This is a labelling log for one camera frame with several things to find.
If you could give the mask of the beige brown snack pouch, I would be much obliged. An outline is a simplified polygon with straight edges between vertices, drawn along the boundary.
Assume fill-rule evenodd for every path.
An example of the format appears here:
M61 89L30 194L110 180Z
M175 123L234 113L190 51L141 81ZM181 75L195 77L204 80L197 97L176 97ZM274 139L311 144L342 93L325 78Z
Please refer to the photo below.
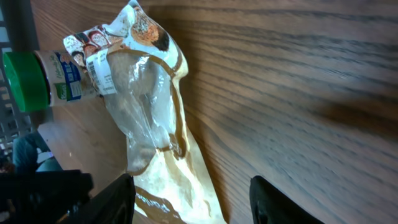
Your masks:
M173 38L130 1L112 23L69 35L63 43L126 137L136 211L159 223L223 223L185 121L179 82L188 65Z

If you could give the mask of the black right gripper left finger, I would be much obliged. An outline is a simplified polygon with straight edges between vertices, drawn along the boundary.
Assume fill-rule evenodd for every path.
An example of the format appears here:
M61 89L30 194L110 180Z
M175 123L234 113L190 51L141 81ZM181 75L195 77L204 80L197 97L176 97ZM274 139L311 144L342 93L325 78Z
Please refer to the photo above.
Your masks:
M131 224L135 196L133 177L123 174L61 224Z

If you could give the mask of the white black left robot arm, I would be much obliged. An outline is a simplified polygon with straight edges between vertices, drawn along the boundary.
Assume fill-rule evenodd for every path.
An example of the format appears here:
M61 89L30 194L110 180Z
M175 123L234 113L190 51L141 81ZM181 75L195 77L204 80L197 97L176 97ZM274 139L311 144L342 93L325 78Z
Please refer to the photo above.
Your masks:
M1 223L56 223L92 188L91 175L79 170L1 174Z

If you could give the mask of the green lid jar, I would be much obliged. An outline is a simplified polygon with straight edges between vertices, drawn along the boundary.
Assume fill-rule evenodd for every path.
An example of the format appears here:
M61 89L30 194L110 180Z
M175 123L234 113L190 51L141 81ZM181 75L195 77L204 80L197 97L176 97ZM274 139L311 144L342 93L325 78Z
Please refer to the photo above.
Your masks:
M98 96L90 76L66 51L8 52L2 59L17 106L23 112Z

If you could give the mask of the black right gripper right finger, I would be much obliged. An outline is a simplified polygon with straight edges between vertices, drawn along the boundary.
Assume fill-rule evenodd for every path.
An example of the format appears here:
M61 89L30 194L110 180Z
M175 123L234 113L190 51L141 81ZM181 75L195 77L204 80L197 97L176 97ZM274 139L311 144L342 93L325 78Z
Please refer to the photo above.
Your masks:
M323 224L259 175L251 179L249 198L254 224Z

